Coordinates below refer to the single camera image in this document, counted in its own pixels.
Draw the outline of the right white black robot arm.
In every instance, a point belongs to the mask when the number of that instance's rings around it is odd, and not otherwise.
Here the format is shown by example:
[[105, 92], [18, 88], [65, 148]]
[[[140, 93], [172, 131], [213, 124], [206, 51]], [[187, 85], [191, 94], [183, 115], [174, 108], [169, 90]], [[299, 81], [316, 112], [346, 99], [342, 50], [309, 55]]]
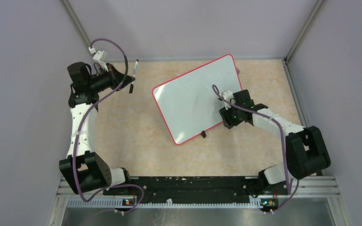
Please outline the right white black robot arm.
[[281, 141], [283, 162], [270, 166], [258, 174], [257, 187], [270, 194], [277, 184], [286, 182], [290, 189], [293, 180], [303, 179], [328, 168], [331, 159], [321, 130], [304, 127], [285, 120], [264, 104], [255, 104], [248, 90], [220, 92], [212, 86], [218, 99], [224, 102], [219, 110], [223, 125], [231, 129], [242, 122], [261, 128]]

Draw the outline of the black white marker pen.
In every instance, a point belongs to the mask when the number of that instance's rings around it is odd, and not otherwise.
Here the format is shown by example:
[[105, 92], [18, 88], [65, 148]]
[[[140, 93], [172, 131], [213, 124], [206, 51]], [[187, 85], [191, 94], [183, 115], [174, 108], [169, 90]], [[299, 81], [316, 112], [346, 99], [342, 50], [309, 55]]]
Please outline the black white marker pen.
[[136, 76], [136, 73], [137, 73], [137, 70], [138, 70], [138, 65], [139, 65], [139, 60], [136, 59], [135, 61], [135, 64], [134, 64], [134, 69], [133, 69], [133, 74], [132, 74], [132, 77], [134, 78], [134, 80], [131, 82], [130, 84], [130, 89], [129, 89], [129, 94], [132, 94], [133, 93], [133, 89], [134, 89], [134, 82], [135, 82], [135, 76]]

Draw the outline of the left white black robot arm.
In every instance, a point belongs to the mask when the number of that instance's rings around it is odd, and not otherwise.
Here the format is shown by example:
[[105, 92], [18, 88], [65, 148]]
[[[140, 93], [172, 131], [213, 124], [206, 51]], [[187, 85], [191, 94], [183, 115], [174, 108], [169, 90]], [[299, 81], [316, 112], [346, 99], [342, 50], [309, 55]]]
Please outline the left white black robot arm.
[[121, 90], [135, 81], [133, 76], [121, 73], [112, 64], [106, 70], [91, 73], [91, 66], [76, 62], [67, 67], [72, 80], [68, 105], [72, 114], [72, 135], [65, 159], [59, 170], [75, 194], [114, 186], [120, 194], [132, 190], [132, 181], [125, 168], [111, 169], [95, 149], [95, 122], [99, 93]]

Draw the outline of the pink framed whiteboard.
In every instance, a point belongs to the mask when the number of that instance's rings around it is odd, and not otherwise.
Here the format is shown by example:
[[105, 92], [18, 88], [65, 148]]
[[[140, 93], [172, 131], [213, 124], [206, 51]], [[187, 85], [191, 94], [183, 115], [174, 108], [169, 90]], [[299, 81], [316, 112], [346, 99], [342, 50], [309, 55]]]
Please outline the pink framed whiteboard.
[[201, 135], [222, 122], [220, 92], [242, 89], [233, 55], [226, 54], [152, 89], [154, 101], [176, 145]]

